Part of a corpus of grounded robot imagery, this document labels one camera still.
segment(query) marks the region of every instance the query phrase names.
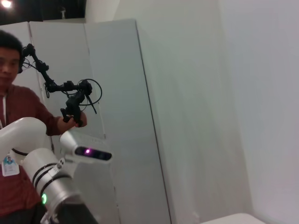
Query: white robotic arm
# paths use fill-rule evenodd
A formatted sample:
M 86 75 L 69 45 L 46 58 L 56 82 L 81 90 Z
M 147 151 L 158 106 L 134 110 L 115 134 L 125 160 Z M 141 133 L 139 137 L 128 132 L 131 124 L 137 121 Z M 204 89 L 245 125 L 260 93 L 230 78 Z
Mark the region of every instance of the white robotic arm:
M 60 224 L 97 224 L 81 199 L 72 177 L 62 168 L 64 159 L 57 160 L 49 149 L 43 148 L 46 126 L 35 118 L 22 118 L 0 130 L 0 160 L 11 149 L 16 162 L 23 166 L 48 212 L 42 223 L 56 220 Z M 76 161 L 110 162 L 112 154 L 105 144 L 74 132 L 66 132 L 60 139 L 65 155 Z

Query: man's hair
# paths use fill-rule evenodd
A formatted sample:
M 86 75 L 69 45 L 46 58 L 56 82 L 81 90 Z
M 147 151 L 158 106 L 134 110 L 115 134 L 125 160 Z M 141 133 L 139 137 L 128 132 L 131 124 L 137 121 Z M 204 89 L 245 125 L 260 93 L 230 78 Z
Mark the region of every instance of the man's hair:
M 14 35 L 0 30 L 0 48 L 9 48 L 17 50 L 20 54 L 20 59 L 22 58 L 22 43 Z

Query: camera rig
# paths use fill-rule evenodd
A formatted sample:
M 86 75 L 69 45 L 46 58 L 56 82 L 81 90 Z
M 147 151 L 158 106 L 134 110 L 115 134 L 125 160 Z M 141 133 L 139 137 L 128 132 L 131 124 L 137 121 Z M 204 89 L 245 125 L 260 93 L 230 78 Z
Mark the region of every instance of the camera rig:
M 31 65 L 29 62 L 25 62 L 25 58 L 31 56 L 35 61 L 35 66 Z M 63 116 L 63 121 L 68 122 L 71 117 L 74 118 L 74 121 L 79 125 L 82 126 L 82 121 L 80 119 L 81 116 L 81 109 L 79 106 L 92 106 L 95 113 L 97 113 L 96 109 L 94 108 L 94 104 L 97 103 L 102 97 L 102 88 L 98 82 L 93 79 L 83 79 L 77 85 L 75 85 L 72 81 L 66 81 L 62 85 L 57 85 L 53 79 L 51 79 L 47 71 L 49 70 L 49 66 L 46 63 L 39 60 L 36 56 L 36 50 L 32 44 L 28 44 L 26 47 L 23 48 L 22 51 L 22 65 L 27 64 L 30 67 L 35 68 L 37 71 L 41 73 L 43 76 L 45 83 L 45 91 L 47 98 L 50 97 L 49 93 L 60 91 L 64 93 L 68 100 L 66 101 L 66 108 L 61 108 L 60 111 Z M 92 93 L 92 85 L 88 82 L 88 80 L 95 82 L 100 90 L 101 95 L 98 100 L 92 102 L 90 99 L 90 94 Z M 87 98 L 88 103 L 82 104 L 85 97 Z

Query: man's hand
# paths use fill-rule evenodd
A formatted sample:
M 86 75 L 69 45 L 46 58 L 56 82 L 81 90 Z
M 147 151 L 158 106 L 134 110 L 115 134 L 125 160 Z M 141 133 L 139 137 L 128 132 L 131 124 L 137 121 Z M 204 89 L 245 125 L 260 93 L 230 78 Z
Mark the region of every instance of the man's hand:
M 85 127 L 87 125 L 87 117 L 83 112 L 81 112 L 80 119 L 83 122 L 81 127 Z M 57 127 L 59 129 L 60 134 L 63 134 L 64 132 L 70 130 L 72 127 L 79 127 L 79 124 L 76 124 L 74 118 L 71 118 L 69 122 L 65 123 L 63 121 L 63 117 L 60 117 L 57 122 Z

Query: id badge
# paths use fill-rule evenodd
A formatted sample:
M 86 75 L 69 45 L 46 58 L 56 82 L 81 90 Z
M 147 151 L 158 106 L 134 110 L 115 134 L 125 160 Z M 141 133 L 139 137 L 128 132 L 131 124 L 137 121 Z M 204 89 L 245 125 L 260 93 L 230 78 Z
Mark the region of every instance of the id badge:
M 7 155 L 2 162 L 2 175 L 3 176 L 13 176 L 20 173 L 19 165 L 16 164 L 14 159 Z

